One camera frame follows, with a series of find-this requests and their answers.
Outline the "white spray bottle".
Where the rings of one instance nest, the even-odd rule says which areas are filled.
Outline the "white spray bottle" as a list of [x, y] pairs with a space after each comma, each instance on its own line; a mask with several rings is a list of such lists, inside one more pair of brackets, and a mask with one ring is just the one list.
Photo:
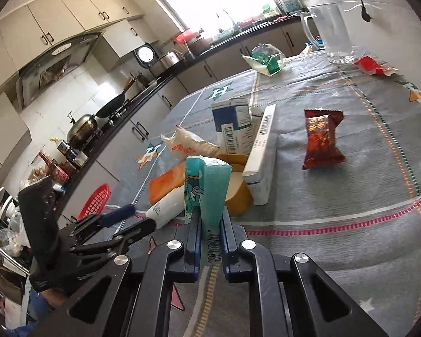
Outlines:
[[149, 208], [145, 215], [156, 223], [156, 228], [160, 229], [170, 223], [184, 211], [184, 186], [176, 187], [165, 195], [159, 202]]

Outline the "yellow square container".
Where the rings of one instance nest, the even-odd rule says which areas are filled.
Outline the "yellow square container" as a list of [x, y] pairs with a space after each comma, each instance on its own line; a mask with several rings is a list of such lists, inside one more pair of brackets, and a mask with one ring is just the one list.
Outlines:
[[225, 206], [230, 215], [242, 215], [248, 211], [253, 202], [251, 192], [242, 177], [242, 172], [249, 157], [244, 154], [219, 154], [217, 158], [227, 162], [232, 167]]

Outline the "teal cartoon carton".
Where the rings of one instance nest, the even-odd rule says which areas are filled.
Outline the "teal cartoon carton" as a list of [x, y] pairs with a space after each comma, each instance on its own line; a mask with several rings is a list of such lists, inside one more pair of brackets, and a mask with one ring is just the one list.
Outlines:
[[220, 220], [226, 202], [232, 166], [218, 158], [191, 156], [186, 159], [185, 212], [192, 219], [195, 207], [201, 217], [201, 259], [204, 265], [219, 263]]

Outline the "white printed plastic bag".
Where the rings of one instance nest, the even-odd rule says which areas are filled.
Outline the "white printed plastic bag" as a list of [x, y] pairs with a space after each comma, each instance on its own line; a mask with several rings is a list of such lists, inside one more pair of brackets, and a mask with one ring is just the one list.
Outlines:
[[218, 145], [205, 141], [181, 126], [177, 126], [171, 136], [161, 134], [160, 137], [170, 152], [181, 161], [199, 155], [213, 158], [220, 150]]

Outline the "red snack packet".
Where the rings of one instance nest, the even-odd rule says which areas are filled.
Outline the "red snack packet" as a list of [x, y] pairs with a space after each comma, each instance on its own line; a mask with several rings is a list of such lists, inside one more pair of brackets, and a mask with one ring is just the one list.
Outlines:
[[335, 129], [343, 121], [340, 110], [304, 110], [308, 142], [303, 170], [343, 163], [346, 157], [336, 146]]

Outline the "blue white milk carton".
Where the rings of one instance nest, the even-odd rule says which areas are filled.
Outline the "blue white milk carton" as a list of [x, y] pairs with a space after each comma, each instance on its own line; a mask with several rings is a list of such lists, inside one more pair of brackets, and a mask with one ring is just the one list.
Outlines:
[[220, 152], [249, 155], [254, 138], [248, 101], [231, 98], [212, 103], [211, 110]]

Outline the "orange container lid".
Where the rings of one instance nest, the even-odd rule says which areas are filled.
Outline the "orange container lid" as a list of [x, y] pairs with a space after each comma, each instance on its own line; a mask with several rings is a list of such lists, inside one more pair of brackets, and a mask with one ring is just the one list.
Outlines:
[[183, 161], [177, 166], [168, 170], [159, 177], [152, 179], [149, 183], [149, 202], [151, 205], [156, 204], [165, 197], [169, 192], [177, 187], [181, 187], [185, 180], [186, 163]]

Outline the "red sauce bottle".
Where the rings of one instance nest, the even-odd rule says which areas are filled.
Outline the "red sauce bottle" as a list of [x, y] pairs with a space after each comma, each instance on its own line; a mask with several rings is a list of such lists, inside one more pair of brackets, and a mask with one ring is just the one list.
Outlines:
[[69, 180], [68, 174], [58, 164], [50, 159], [46, 153], [40, 151], [38, 155], [51, 171], [51, 177], [55, 182], [59, 183], [60, 185], [64, 185]]

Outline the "dark soy sauce bottle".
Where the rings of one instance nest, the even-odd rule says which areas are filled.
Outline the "dark soy sauce bottle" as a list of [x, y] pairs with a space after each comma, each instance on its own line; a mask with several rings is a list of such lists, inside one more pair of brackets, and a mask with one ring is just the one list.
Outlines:
[[64, 157], [70, 162], [74, 163], [77, 158], [77, 153], [73, 150], [64, 139], [51, 138], [51, 142], [55, 143], [57, 150], [64, 155]]

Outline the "long white box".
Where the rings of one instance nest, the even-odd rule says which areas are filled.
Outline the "long white box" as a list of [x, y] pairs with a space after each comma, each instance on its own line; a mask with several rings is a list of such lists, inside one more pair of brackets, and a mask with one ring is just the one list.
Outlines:
[[265, 107], [251, 153], [242, 172], [254, 206], [267, 204], [271, 191], [277, 149], [277, 135], [272, 129], [275, 112], [275, 104]]

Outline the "steel pot with lid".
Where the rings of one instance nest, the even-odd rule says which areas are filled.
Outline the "steel pot with lid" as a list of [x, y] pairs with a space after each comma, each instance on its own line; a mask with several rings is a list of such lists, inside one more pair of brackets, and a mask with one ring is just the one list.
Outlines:
[[80, 149], [87, 140], [95, 135], [98, 123], [94, 114], [82, 115], [79, 119], [74, 119], [72, 112], [67, 114], [67, 118], [72, 125], [67, 133], [67, 143], [73, 149]]

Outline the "white rice cooker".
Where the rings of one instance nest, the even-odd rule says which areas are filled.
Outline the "white rice cooker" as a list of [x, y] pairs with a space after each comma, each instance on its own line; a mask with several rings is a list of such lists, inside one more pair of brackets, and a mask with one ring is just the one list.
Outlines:
[[151, 44], [139, 46], [133, 51], [133, 54], [138, 64], [144, 69], [149, 69], [159, 59], [156, 50]]

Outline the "steel cooking pot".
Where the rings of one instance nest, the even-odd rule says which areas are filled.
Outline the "steel cooking pot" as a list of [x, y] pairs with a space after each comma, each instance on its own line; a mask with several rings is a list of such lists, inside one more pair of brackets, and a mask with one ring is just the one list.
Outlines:
[[159, 59], [150, 66], [149, 70], [154, 77], [158, 78], [181, 61], [181, 57], [176, 52], [168, 52], [159, 57]]

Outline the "red lid bowl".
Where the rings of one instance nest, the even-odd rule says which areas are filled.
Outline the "red lid bowl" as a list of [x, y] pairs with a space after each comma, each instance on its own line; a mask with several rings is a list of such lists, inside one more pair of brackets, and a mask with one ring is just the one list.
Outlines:
[[178, 44], [186, 44], [191, 39], [195, 38], [197, 35], [199, 35], [200, 30], [199, 29], [193, 29], [189, 28], [188, 30], [180, 33], [175, 37], [175, 41]]

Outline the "glass pitcher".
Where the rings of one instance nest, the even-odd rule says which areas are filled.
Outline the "glass pitcher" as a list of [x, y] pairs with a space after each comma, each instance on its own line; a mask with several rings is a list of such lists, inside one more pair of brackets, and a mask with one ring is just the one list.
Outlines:
[[[303, 31], [317, 48], [323, 48], [328, 61], [334, 64], [349, 64], [355, 60], [354, 49], [344, 19], [336, 3], [326, 3], [308, 8], [300, 13]], [[309, 20], [312, 19], [322, 43], [312, 35]]]

